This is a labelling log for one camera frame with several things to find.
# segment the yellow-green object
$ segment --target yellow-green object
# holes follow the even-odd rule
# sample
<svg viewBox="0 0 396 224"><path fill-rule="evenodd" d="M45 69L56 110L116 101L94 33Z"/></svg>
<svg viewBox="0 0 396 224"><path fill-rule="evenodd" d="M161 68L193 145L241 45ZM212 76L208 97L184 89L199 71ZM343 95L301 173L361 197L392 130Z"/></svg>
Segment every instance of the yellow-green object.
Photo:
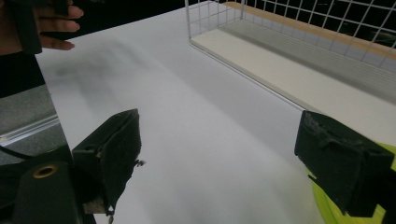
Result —
<svg viewBox="0 0 396 224"><path fill-rule="evenodd" d="M385 144L379 145L396 154L396 147ZM393 160L391 168L396 171L396 159ZM375 209L373 217L350 217L348 214L343 215L337 205L314 182L313 190L318 209L326 224L381 224L382 218L385 215L385 210L380 205Z"/></svg>

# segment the white tabletop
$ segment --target white tabletop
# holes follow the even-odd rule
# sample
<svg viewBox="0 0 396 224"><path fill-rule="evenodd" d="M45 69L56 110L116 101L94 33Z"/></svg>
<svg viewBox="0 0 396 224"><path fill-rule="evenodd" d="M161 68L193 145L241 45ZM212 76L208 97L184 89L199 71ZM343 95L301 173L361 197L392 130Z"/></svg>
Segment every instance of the white tabletop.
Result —
<svg viewBox="0 0 396 224"><path fill-rule="evenodd" d="M184 8L72 41L37 55L69 146L140 114L147 164L114 223L323 223L293 153L301 109L192 47Z"/></svg>

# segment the hand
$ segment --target hand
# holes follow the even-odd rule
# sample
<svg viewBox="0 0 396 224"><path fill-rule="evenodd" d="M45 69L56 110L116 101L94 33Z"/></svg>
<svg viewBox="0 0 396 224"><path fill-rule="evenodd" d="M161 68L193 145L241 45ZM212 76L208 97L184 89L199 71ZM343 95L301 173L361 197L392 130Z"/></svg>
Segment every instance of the hand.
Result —
<svg viewBox="0 0 396 224"><path fill-rule="evenodd" d="M83 11L71 6L72 0L69 0L69 15L56 15L53 7L36 7L34 8L35 24L37 33L41 32L75 32L79 25L72 21L83 16ZM68 41L55 39L52 37L39 35L41 46L46 49L70 50L74 45ZM21 51L21 43L10 15L7 4L0 0L0 55L11 54Z"/></svg>

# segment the white wire rack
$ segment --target white wire rack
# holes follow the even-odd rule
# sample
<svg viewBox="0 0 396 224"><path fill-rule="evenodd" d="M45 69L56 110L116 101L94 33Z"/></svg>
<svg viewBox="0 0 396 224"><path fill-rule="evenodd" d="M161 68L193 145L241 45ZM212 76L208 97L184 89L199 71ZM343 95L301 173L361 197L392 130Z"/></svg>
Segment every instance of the white wire rack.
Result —
<svg viewBox="0 0 396 224"><path fill-rule="evenodd" d="M393 103L395 7L394 0L186 0L198 47L195 37L221 29Z"/></svg>

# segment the metal grid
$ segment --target metal grid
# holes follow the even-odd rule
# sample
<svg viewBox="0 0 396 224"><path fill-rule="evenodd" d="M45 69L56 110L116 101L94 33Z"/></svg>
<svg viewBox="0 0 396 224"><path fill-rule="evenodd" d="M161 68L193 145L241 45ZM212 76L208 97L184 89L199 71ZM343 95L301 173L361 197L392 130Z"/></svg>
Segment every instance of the metal grid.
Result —
<svg viewBox="0 0 396 224"><path fill-rule="evenodd" d="M186 0L190 38L250 21L310 45L396 73L396 1Z"/></svg>

